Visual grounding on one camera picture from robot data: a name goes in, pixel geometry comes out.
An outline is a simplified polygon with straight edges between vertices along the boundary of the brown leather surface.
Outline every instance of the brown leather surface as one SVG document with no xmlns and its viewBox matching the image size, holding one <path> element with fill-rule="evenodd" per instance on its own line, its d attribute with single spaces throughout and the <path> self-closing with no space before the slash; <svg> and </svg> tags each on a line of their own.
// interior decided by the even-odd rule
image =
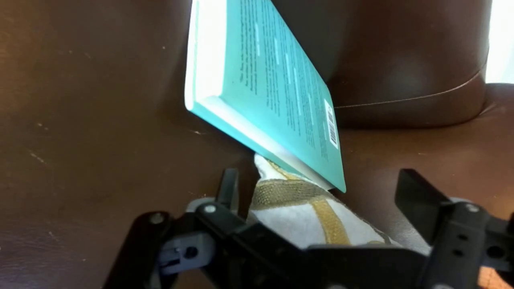
<svg viewBox="0 0 514 289">
<path fill-rule="evenodd" d="M 184 108 L 189 11 L 0 2 L 0 288 L 100 288 L 137 215 L 180 216 L 228 167 L 253 192 L 253 153 Z"/>
<path fill-rule="evenodd" d="M 474 120 L 440 129 L 341 132 L 347 193 L 340 199 L 400 243 L 411 226 L 394 205 L 401 168 L 418 170 L 448 196 L 508 218 L 514 208 L 514 85 L 488 84 Z"/>
<path fill-rule="evenodd" d="M 486 63 L 491 0 L 371 2 L 352 2 L 328 83 L 334 106 L 343 108 L 339 125 L 422 128 L 476 115 L 484 83 L 469 80 Z"/>
</svg>

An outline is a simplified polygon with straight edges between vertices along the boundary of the teal book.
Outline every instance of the teal book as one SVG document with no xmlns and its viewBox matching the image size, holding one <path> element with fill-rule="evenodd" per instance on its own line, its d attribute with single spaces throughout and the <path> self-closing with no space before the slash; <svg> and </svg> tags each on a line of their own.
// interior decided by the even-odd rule
<svg viewBox="0 0 514 289">
<path fill-rule="evenodd" d="M 185 103 L 283 169 L 346 191 L 330 92 L 270 0 L 192 1 Z"/>
</svg>

